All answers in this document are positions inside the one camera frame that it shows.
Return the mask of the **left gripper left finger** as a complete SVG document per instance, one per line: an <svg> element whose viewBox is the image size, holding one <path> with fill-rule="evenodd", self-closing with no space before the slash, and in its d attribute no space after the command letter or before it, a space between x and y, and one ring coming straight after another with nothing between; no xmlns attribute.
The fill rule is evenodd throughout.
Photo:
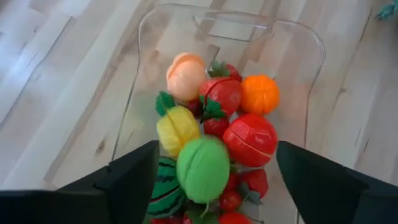
<svg viewBox="0 0 398 224"><path fill-rule="evenodd" d="M0 224L142 224L158 161L152 140L57 190L0 190Z"/></svg>

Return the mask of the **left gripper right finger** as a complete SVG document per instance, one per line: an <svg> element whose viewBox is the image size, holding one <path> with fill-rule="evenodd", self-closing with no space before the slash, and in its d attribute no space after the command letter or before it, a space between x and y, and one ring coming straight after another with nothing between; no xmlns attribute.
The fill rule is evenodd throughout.
<svg viewBox="0 0 398 224"><path fill-rule="evenodd" d="M305 224L398 224L398 186L287 141L276 159Z"/></svg>

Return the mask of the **green striped toy watermelon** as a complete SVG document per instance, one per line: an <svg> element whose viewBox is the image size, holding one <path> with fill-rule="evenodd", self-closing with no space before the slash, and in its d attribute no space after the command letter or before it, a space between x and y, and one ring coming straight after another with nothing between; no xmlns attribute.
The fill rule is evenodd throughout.
<svg viewBox="0 0 398 224"><path fill-rule="evenodd" d="M157 177L150 203L148 216L166 218L180 210L187 196L177 179L176 161L162 156L159 158Z"/></svg>

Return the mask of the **red toy cherry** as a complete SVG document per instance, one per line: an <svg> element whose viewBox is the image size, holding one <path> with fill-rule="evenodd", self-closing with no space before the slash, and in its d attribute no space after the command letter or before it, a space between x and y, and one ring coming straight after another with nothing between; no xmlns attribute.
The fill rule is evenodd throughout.
<svg viewBox="0 0 398 224"><path fill-rule="evenodd" d="M231 172L227 182L225 190L236 190L240 185L239 174L237 172Z"/></svg>
<svg viewBox="0 0 398 224"><path fill-rule="evenodd" d="M183 217L151 218L150 224L183 224Z"/></svg>
<svg viewBox="0 0 398 224"><path fill-rule="evenodd" d="M189 101L185 107L193 114L195 118L201 118L204 114L203 103L199 98Z"/></svg>
<svg viewBox="0 0 398 224"><path fill-rule="evenodd" d="M237 210L243 202L243 198L237 190L226 190L219 197L220 209L225 212Z"/></svg>

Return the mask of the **red toy tomato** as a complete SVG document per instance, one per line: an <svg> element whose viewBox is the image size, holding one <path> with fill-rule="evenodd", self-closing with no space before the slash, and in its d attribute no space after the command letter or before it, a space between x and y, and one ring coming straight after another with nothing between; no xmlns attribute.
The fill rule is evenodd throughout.
<svg viewBox="0 0 398 224"><path fill-rule="evenodd" d="M228 212L218 217L219 224L252 224L252 221L239 212Z"/></svg>

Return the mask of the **yellow toy fruit green leaves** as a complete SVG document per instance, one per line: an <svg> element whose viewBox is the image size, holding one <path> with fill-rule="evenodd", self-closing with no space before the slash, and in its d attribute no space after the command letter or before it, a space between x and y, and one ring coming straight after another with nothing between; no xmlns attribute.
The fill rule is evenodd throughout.
<svg viewBox="0 0 398 224"><path fill-rule="evenodd" d="M178 157L187 142L200 137L200 128L193 113L176 104L172 95L160 91L155 99L160 118L156 124L159 141L171 157Z"/></svg>

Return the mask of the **orange toy tangerine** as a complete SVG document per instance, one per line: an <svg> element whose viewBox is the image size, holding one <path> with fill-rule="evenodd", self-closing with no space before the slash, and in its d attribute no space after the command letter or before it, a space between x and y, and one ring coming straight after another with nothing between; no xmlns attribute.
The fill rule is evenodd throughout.
<svg viewBox="0 0 398 224"><path fill-rule="evenodd" d="M261 116L271 113L280 102L277 82L265 74L247 76L242 84L241 109Z"/></svg>

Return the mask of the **green toy melon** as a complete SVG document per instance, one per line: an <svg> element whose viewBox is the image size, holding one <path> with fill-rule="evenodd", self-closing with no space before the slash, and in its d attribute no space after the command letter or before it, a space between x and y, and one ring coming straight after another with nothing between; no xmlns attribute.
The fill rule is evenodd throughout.
<svg viewBox="0 0 398 224"><path fill-rule="evenodd" d="M177 159L177 178L187 197L195 203L217 199L230 173L228 150L217 138L204 135L189 141Z"/></svg>

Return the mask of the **pale pink toy peach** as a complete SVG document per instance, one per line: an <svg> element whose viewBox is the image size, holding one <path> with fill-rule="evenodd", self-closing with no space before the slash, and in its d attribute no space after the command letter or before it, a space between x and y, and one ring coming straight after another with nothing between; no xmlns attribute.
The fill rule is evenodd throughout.
<svg viewBox="0 0 398 224"><path fill-rule="evenodd" d="M166 73L167 91L180 101L198 98L200 87L205 81L203 59L189 52L175 56Z"/></svg>

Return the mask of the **clear plastic tupperware container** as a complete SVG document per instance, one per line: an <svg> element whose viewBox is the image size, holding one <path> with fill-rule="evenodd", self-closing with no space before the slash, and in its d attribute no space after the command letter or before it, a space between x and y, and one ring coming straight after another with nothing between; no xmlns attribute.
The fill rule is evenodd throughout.
<svg viewBox="0 0 398 224"><path fill-rule="evenodd" d="M211 79L208 71L214 60L233 65L243 80L255 74L274 79L279 87L280 102L263 117L273 124L278 143L287 141L298 147L305 146L308 101L325 59L325 46L311 28L294 21L244 12L161 4L140 21L137 49L137 75L116 141L114 160L157 140L159 158L165 156L177 162L178 157L169 156L159 141L156 124L160 116L155 110L155 99L160 91L170 94L166 73L175 56L184 52L203 59L206 80ZM189 102L173 98L184 107ZM277 147L272 159L260 167L244 166L229 156L230 173L264 169L267 174L269 190L261 200L262 205L245 200L239 187L236 189L243 202L230 212L247 216L252 224L300 224L297 207L280 174L276 152ZM183 217L183 223L219 224L218 217L228 213L220 209L219 197L205 204L187 197L180 210L171 216Z"/></svg>

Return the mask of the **small green potted plant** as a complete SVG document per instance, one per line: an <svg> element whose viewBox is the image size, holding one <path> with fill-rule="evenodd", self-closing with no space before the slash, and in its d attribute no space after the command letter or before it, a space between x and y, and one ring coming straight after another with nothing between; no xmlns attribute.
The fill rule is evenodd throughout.
<svg viewBox="0 0 398 224"><path fill-rule="evenodd" d="M386 4L376 15L376 18L380 21L386 20L398 14L398 0L391 0L389 4Z"/></svg>

